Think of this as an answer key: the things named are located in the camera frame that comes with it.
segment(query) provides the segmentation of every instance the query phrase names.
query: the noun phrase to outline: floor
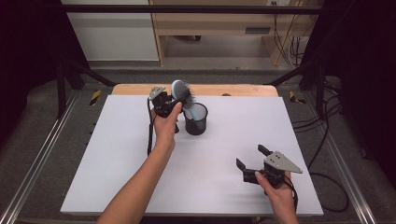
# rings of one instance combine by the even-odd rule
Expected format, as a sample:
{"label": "floor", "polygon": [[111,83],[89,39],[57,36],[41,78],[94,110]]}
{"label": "floor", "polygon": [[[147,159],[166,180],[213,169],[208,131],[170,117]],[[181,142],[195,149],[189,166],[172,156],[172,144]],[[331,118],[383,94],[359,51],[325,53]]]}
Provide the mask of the floor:
{"label": "floor", "polygon": [[[163,66],[148,64],[144,66],[120,66],[119,64],[96,64],[95,70],[116,82],[126,83],[170,83],[176,78],[183,78],[190,83],[267,83],[274,78],[286,74],[291,65],[282,63],[273,67],[268,53],[259,37],[244,38],[239,36],[203,36],[201,41],[195,41],[192,36],[175,36],[168,41],[167,55]],[[89,77],[84,77],[87,84],[82,91],[70,91],[68,95],[76,96],[75,106],[70,111],[66,123],[62,124],[61,134],[51,145],[49,153],[37,166],[36,176],[32,177],[35,184],[27,189],[29,194],[21,198],[24,204],[16,207],[15,217],[20,223],[77,223],[90,221],[96,217],[71,217],[59,212],[64,195],[70,186],[79,161],[84,154],[86,144],[90,140],[90,132],[94,129],[106,95],[111,88],[106,87]],[[300,91],[299,77],[293,78],[277,87],[284,98],[290,114],[290,121],[296,128],[296,137],[303,152],[306,163],[309,163],[317,151],[323,138],[325,125],[315,122],[304,126],[315,116],[311,108],[315,91]],[[339,80],[329,77],[333,85],[339,85]],[[89,105],[92,94],[101,90],[101,96],[96,105]],[[290,100],[290,92],[294,92],[298,101]],[[326,91],[326,99],[333,93]],[[337,111],[337,99],[329,102],[329,108]],[[7,211],[18,187],[28,174],[35,157],[42,153],[45,142],[54,123],[56,123],[57,98],[56,83],[49,82],[37,87],[28,96],[28,105],[21,116],[20,123],[13,134],[2,146],[0,151],[0,211]],[[352,131],[347,113],[337,111],[329,118],[330,135],[327,136],[322,150],[312,165],[311,172],[330,176],[340,183],[344,189],[352,193],[360,193],[363,200],[357,200],[349,193],[347,200],[344,192],[328,178],[312,175],[317,194],[324,209],[323,217],[300,217],[301,223],[396,223],[394,207],[396,206],[396,191],[382,174],[375,161],[361,156],[361,145]],[[352,174],[351,183],[346,183],[345,171],[340,171],[339,158],[334,156],[340,152],[341,163],[344,162]],[[366,203],[365,212],[373,215],[373,219],[362,220],[359,216],[361,204]],[[261,220],[256,218],[145,218],[145,223],[275,223],[271,217]]]}

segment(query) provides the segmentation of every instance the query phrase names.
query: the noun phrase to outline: hand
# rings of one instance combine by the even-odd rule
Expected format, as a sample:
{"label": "hand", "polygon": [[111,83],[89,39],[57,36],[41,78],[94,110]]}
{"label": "hand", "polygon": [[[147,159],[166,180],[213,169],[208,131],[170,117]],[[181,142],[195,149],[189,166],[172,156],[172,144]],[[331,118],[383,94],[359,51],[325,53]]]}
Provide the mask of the hand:
{"label": "hand", "polygon": [[[298,223],[291,189],[286,184],[282,184],[279,189],[274,189],[264,175],[259,172],[255,175],[270,199],[277,222]],[[285,176],[290,179],[290,172],[285,172]]]}
{"label": "hand", "polygon": [[161,148],[173,150],[175,148],[175,128],[177,116],[181,111],[182,104],[177,103],[171,114],[166,118],[157,116],[154,110],[151,110],[154,119],[154,129],[157,136],[155,145],[163,145]]}

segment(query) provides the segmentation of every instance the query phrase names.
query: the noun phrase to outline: black cup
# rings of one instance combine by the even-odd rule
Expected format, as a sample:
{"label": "black cup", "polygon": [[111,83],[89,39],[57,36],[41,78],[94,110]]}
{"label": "black cup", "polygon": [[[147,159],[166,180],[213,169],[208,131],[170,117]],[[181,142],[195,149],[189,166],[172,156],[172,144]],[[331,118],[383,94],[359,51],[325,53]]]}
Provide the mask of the black cup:
{"label": "black cup", "polygon": [[186,120],[186,131],[191,135],[200,135],[206,130],[207,108],[203,104],[195,103],[191,109],[183,111]]}

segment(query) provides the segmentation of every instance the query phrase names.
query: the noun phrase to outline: black cable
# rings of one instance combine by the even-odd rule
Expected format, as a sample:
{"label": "black cable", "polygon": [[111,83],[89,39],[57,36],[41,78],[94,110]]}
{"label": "black cable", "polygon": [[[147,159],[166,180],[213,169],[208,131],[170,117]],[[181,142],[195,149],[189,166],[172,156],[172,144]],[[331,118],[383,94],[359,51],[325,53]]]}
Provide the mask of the black cable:
{"label": "black cable", "polygon": [[152,149],[152,134],[154,132],[154,120],[157,118],[157,115],[153,118],[151,115],[151,109],[149,107],[149,98],[148,98],[148,117],[149,117],[149,126],[148,126],[148,155],[151,153]]}
{"label": "black cable", "polygon": [[[329,109],[328,113],[330,113],[332,110],[334,110],[334,109],[335,109],[337,106],[339,106],[339,105],[341,105],[341,104],[333,105],[333,106]],[[330,118],[331,116],[333,116],[333,115],[336,114],[337,112],[339,112],[339,110],[337,110],[337,111],[335,111],[335,112],[333,112],[333,113],[330,113],[330,116],[328,116],[328,117]],[[312,122],[309,122],[308,124],[305,124],[305,125],[293,127],[293,129],[305,128],[305,127],[308,127],[308,126],[314,124],[315,122],[318,122],[318,121],[321,120],[321,119],[319,119],[318,117],[313,117],[312,119],[315,119],[315,120],[313,120]]]}
{"label": "black cable", "polygon": [[305,123],[305,122],[311,121],[312,119],[298,120],[298,121],[294,121],[292,123]]}
{"label": "black cable", "polygon": [[328,210],[328,211],[334,212],[334,213],[342,213],[342,212],[345,212],[345,211],[348,209],[348,207],[349,207],[349,197],[348,197],[348,195],[347,195],[347,191],[343,188],[343,186],[342,186],[341,184],[339,184],[336,180],[334,180],[333,178],[329,177],[328,175],[323,175],[323,174],[315,173],[315,172],[310,172],[309,174],[310,174],[310,175],[322,176],[322,177],[324,177],[324,178],[327,178],[327,179],[331,180],[335,185],[338,186],[338,188],[341,189],[341,191],[343,191],[344,195],[346,196],[346,204],[345,204],[345,206],[344,206],[343,208],[341,208],[341,209],[334,209],[334,208],[330,208],[330,207],[328,207],[328,206],[325,206],[325,205],[323,205],[323,204],[321,203],[320,205],[322,206],[322,208],[324,208],[324,209],[326,209],[326,210]]}
{"label": "black cable", "polygon": [[283,180],[283,183],[285,183],[293,191],[294,211],[297,211],[297,205],[298,205],[297,190],[295,189],[293,182],[291,182],[290,178],[288,178],[287,176],[285,177],[289,180],[289,183],[286,180]]}
{"label": "black cable", "polygon": [[[329,116],[329,112],[332,111],[336,106],[339,106],[339,105],[340,105],[340,104],[336,104],[336,105],[332,106],[331,109],[329,109],[329,110],[327,109],[327,105],[328,105],[328,103],[330,102],[330,100],[331,100],[331,99],[334,99],[334,98],[336,98],[336,97],[338,97],[338,95],[334,95],[334,96],[330,97],[330,98],[325,102],[324,122],[326,122],[326,131],[325,131],[325,134],[323,135],[322,140],[320,141],[320,144],[319,144],[319,146],[318,146],[318,149],[317,149],[317,151],[316,151],[314,157],[312,158],[311,162],[309,162],[309,164],[308,164],[308,166],[307,166],[308,171],[310,170],[310,168],[311,168],[311,166],[312,166],[312,163],[314,162],[314,160],[315,160],[316,157],[318,156],[319,152],[321,151],[321,149],[322,149],[322,147],[323,147],[323,143],[324,143],[324,141],[326,140],[327,134],[328,134],[328,132],[329,132],[329,128],[330,128],[330,126],[329,126],[329,117],[330,117],[330,116]],[[344,192],[344,195],[346,196],[346,204],[345,204],[345,206],[344,206],[343,208],[341,208],[341,209],[333,209],[333,208],[327,207],[327,206],[323,205],[322,203],[320,203],[320,205],[322,206],[323,209],[326,209],[326,210],[331,211],[331,212],[334,212],[334,213],[342,213],[342,212],[345,212],[345,211],[348,209],[348,207],[349,207],[349,197],[348,197],[348,195],[347,195],[346,190],[343,188],[343,186],[342,186],[340,183],[338,183],[336,180],[332,179],[331,177],[329,177],[329,176],[327,176],[327,175],[323,175],[323,174],[320,174],[320,173],[313,173],[313,172],[309,172],[309,174],[311,174],[311,175],[322,176],[322,177],[325,177],[325,178],[331,180],[335,185],[337,185],[337,186],[341,189],[341,191]]]}
{"label": "black cable", "polygon": [[[333,112],[332,114],[330,114],[329,118],[330,118],[331,116],[335,115],[336,113],[338,113],[339,111],[341,111],[341,107],[339,107],[338,110],[336,110],[335,112]],[[321,123],[318,124],[318,125],[315,125],[314,127],[311,127],[311,128],[309,128],[309,129],[306,129],[306,130],[295,131],[295,133],[305,133],[305,132],[308,132],[308,131],[311,131],[311,130],[317,128],[318,126],[320,126],[320,125],[322,125],[322,124],[323,124],[323,122],[321,122]]]}

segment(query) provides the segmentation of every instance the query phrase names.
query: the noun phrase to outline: white table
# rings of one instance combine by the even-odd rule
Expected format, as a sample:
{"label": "white table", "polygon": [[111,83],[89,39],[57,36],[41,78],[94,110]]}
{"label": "white table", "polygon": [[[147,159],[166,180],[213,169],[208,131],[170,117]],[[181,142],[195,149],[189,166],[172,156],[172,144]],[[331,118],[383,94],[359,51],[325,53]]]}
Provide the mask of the white table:
{"label": "white table", "polygon": [[[147,157],[147,95],[110,95],[92,134],[61,212],[100,215]],[[163,172],[146,216],[272,215],[260,186],[243,182],[236,167],[261,169],[262,144],[303,169],[292,174],[299,216],[320,216],[317,194],[280,97],[196,96],[208,108],[207,129],[189,135],[179,115],[176,148]]]}

